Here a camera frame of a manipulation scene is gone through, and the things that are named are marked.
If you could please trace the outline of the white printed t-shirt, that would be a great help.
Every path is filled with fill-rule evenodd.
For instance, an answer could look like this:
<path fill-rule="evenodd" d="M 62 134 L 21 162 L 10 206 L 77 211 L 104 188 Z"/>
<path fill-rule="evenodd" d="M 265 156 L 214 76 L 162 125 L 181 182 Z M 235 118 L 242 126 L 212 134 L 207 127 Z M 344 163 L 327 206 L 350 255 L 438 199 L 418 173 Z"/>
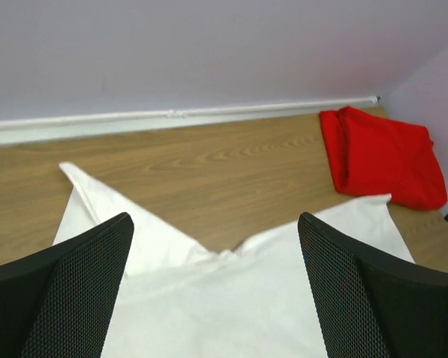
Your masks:
<path fill-rule="evenodd" d="M 296 222 L 214 252 L 70 162 L 61 243 L 126 212 L 134 237 L 104 357 L 324 357 Z"/>

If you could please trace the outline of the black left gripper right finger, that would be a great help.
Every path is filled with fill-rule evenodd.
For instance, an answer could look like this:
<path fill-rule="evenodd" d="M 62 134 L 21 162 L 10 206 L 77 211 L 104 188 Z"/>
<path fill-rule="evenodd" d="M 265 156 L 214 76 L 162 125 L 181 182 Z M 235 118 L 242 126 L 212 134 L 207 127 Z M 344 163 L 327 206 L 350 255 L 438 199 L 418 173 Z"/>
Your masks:
<path fill-rule="evenodd" d="M 329 357 L 448 357 L 448 273 L 402 260 L 310 213 L 299 240 Z"/>

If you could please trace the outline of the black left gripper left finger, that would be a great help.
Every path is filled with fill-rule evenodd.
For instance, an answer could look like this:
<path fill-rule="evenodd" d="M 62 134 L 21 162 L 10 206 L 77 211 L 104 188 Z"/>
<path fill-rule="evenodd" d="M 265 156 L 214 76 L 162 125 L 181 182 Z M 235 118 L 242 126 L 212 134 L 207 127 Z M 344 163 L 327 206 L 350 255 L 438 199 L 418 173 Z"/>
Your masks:
<path fill-rule="evenodd" d="M 0 357 L 100 357 L 131 247 L 129 214 L 0 266 Z"/>

